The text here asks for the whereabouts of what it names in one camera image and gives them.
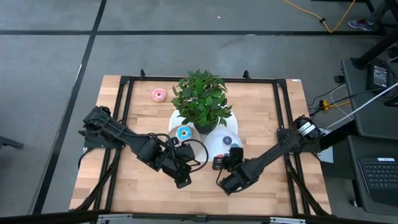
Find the yellow cable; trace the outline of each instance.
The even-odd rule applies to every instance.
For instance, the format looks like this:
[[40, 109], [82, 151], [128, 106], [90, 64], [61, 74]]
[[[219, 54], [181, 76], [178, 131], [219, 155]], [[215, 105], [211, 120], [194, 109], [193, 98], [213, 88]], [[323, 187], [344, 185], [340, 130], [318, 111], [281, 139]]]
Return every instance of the yellow cable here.
[[344, 103], [340, 103], [339, 105], [330, 105], [329, 107], [338, 107], [338, 106], [343, 106], [346, 105], [347, 103], [350, 103], [350, 100], [344, 102]]
[[[313, 15], [313, 16], [316, 16], [316, 17], [319, 18], [319, 19], [322, 19], [320, 16], [316, 15], [315, 13], [310, 12], [310, 11], [307, 11], [307, 10], [304, 10], [304, 9], [302, 9], [302, 8], [300, 8], [300, 7], [298, 7], [298, 6], [296, 6], [295, 4], [291, 3], [291, 2], [288, 1], [288, 0], [284, 0], [284, 1], [285, 1], [286, 3], [291, 4], [292, 6], [296, 7], [297, 9], [300, 9], [300, 10], [303, 11], [303, 12], [306, 12], [306, 13], [308, 13], [308, 14], [311, 14], [311, 15]], [[351, 8], [353, 7], [354, 3], [355, 3], [355, 0], [353, 0], [353, 2], [351, 3], [351, 5], [349, 5], [349, 8], [347, 9], [346, 13], [343, 15], [343, 17], [340, 19], [339, 23], [337, 23], [336, 27], [335, 27], [332, 31], [330, 31], [330, 29], [329, 29], [329, 27], [328, 27], [328, 24], [326, 24], [325, 21], [322, 22], [322, 24], [326, 27], [326, 29], [328, 30], [329, 33], [334, 32], [334, 31], [337, 29], [337, 27], [340, 26], [341, 22], [343, 22], [344, 18], [347, 16], [348, 12], [351, 10]]]

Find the shoe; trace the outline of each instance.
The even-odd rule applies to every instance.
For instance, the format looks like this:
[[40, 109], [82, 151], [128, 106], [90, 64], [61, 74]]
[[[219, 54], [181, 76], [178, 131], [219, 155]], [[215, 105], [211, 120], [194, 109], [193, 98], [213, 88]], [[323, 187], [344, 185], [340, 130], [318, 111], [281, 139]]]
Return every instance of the shoe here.
[[373, 24], [368, 23], [368, 21], [364, 20], [364, 19], [358, 20], [358, 21], [349, 21], [348, 25], [354, 29], [362, 29], [365, 31], [373, 30], [373, 28], [371, 27], [371, 25], [373, 25]]

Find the wooden tabletop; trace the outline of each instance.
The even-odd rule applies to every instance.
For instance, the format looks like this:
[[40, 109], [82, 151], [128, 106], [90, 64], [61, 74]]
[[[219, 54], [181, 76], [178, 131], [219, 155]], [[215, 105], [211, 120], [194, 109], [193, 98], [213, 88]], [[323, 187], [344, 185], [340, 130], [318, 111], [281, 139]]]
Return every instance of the wooden tabletop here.
[[[114, 108], [120, 76], [105, 75], [99, 91], [98, 106]], [[137, 133], [168, 133], [169, 118], [174, 111], [170, 100], [174, 97], [173, 82], [135, 81], [127, 125]], [[307, 104], [300, 80], [287, 80], [293, 117], [308, 116]], [[257, 157], [277, 143], [278, 128], [274, 92], [266, 83], [227, 83], [228, 104], [238, 120], [239, 137], [244, 156]], [[155, 88], [163, 88], [167, 99], [156, 103], [151, 98]], [[124, 90], [122, 102], [126, 97]], [[284, 122], [287, 117], [280, 92]], [[123, 112], [123, 103], [119, 118]], [[98, 182], [104, 149], [94, 149], [81, 162], [70, 208], [79, 206]], [[330, 205], [319, 161], [310, 153], [300, 155], [305, 183], [316, 201], [330, 212]], [[163, 172], [155, 172], [136, 159], [129, 147], [121, 154], [118, 176], [111, 210], [113, 212], [145, 213], [206, 213], [217, 215], [291, 215], [289, 190], [283, 158], [280, 157], [264, 169], [257, 183], [248, 189], [227, 196], [217, 185], [218, 171], [211, 163], [192, 173], [192, 184], [177, 189], [174, 180]], [[296, 188], [298, 209], [303, 212], [300, 191]], [[103, 191], [104, 207], [108, 186]]]

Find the pink donut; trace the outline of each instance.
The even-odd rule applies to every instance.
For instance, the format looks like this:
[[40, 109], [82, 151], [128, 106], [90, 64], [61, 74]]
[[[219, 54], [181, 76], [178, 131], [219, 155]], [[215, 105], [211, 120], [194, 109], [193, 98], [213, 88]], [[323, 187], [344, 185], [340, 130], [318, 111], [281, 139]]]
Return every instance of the pink donut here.
[[152, 92], [152, 99], [156, 102], [162, 102], [166, 99], [166, 91], [164, 89], [158, 88]]

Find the label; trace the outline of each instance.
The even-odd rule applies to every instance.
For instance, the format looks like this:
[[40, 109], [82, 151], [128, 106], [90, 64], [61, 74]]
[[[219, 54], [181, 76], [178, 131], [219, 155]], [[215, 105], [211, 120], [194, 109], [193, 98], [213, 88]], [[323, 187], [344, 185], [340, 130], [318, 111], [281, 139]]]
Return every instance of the label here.
[[378, 161], [395, 162], [396, 160], [393, 158], [378, 158]]
[[387, 87], [387, 70], [382, 67], [375, 66], [373, 73], [373, 83], [378, 86]]
[[305, 123], [301, 128], [299, 128], [297, 131], [301, 133], [302, 131], [306, 130], [307, 127], [309, 127], [311, 124], [309, 122]]
[[305, 131], [303, 131], [302, 133], [301, 133], [301, 136], [306, 136], [308, 133], [310, 133], [312, 130], [314, 130], [315, 129], [315, 125], [311, 125], [309, 128], [307, 128]]

